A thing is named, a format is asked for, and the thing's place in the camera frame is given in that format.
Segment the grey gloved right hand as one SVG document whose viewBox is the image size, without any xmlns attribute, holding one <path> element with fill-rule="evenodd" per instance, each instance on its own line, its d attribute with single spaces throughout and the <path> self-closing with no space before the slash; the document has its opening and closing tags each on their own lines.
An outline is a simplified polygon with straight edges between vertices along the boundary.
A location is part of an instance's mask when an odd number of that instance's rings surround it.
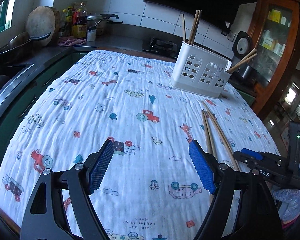
<svg viewBox="0 0 300 240">
<path fill-rule="evenodd" d="M 300 215 L 300 190 L 280 189 L 272 192 L 275 200 L 281 202 L 279 217 L 281 222 L 288 224 Z"/>
</svg>

